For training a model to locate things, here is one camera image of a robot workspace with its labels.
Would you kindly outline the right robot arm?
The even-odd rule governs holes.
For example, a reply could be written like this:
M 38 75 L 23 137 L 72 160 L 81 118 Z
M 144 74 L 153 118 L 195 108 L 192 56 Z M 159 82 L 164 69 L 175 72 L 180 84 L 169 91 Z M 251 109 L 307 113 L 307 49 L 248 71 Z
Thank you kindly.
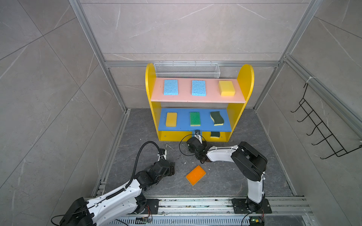
M 264 179 L 267 159 L 249 143 L 243 141 L 231 147 L 207 146 L 201 136 L 195 135 L 187 141 L 189 152 L 193 153 L 201 163 L 231 162 L 235 163 L 248 180 L 246 207 L 250 212 L 262 208 L 265 200 Z

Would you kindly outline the bright green sponge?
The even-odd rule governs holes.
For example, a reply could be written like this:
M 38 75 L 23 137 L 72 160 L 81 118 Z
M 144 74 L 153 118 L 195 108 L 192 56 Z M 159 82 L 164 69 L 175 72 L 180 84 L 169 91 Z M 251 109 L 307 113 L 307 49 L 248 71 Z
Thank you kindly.
M 201 126 L 200 112 L 190 112 L 189 119 L 191 127 Z

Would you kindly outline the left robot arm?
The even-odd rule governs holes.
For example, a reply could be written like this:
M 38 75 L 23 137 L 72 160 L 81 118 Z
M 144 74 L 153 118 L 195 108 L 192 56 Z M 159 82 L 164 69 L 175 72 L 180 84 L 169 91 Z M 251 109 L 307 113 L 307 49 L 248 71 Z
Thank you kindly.
M 118 217 L 142 213 L 149 190 L 162 178 L 175 173 L 175 163 L 160 159 L 146 170 L 135 174 L 129 186 L 124 184 L 100 197 L 75 200 L 59 222 L 60 226 L 104 226 Z

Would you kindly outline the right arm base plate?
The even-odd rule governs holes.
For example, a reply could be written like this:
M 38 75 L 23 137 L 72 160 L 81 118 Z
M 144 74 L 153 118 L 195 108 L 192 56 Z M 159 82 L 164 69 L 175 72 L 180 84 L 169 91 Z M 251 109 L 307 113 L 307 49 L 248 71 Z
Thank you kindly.
M 266 198 L 263 198 L 260 203 L 256 203 L 249 198 L 233 198 L 231 199 L 232 207 L 235 214 L 271 214 L 272 210 L 269 204 L 269 201 Z

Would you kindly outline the yellow sponge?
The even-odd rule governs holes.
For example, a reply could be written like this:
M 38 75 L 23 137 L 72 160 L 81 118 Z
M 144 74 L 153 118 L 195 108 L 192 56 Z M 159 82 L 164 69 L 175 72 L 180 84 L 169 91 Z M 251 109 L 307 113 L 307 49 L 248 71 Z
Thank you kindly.
M 166 127 L 176 127 L 177 126 L 177 113 L 176 112 L 168 112 L 166 115 Z
M 232 81 L 219 81 L 218 87 L 222 97 L 233 97 L 236 93 Z

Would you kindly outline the blue sponge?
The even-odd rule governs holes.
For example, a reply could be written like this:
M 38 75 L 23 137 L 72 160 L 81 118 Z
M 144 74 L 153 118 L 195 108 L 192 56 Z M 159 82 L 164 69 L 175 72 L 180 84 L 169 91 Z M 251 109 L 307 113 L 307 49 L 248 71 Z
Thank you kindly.
M 178 81 L 177 80 L 164 80 L 164 95 L 177 96 L 178 95 Z
M 191 94 L 192 94 L 192 96 L 205 97 L 206 96 L 206 81 L 193 80 Z

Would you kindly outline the orange sponge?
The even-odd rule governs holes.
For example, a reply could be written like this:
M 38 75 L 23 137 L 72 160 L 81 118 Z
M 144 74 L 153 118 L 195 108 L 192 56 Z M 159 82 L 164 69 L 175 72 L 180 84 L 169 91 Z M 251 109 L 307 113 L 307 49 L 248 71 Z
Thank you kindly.
M 186 179 L 190 182 L 192 186 L 196 185 L 204 176 L 206 171 L 198 165 L 194 168 L 189 174 L 186 175 Z

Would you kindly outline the dark green sponge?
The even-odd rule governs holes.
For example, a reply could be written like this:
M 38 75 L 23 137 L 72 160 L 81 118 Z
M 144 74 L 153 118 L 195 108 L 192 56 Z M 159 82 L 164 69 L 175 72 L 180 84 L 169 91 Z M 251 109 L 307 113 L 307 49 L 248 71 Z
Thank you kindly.
M 218 131 L 212 131 L 210 132 L 210 138 L 215 138 L 215 139 L 219 139 L 221 136 L 221 133 Z
M 220 111 L 213 111 L 210 113 L 210 117 L 214 123 L 214 126 L 222 126 L 224 125 L 224 119 L 221 116 Z

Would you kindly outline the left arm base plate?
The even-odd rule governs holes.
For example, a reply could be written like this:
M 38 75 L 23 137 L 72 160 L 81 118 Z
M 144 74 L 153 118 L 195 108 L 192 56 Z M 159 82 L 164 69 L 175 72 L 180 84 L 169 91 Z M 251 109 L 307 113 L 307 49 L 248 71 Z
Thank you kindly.
M 149 211 L 152 215 L 158 214 L 159 202 L 159 199 L 147 199 L 146 205 L 142 208 L 143 212 L 141 214 L 148 215 Z

